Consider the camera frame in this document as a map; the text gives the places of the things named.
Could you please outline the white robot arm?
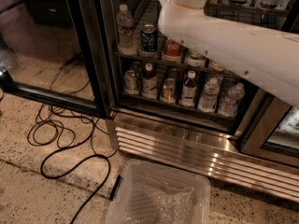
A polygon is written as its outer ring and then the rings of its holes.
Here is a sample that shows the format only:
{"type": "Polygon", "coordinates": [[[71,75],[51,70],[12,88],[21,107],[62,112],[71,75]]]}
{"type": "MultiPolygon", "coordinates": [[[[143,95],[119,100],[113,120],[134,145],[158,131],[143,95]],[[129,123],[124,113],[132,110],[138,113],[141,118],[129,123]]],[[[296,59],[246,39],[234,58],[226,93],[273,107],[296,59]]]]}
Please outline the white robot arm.
{"type": "Polygon", "coordinates": [[[159,2],[163,35],[299,106],[299,35],[209,17],[206,0],[159,2]]]}

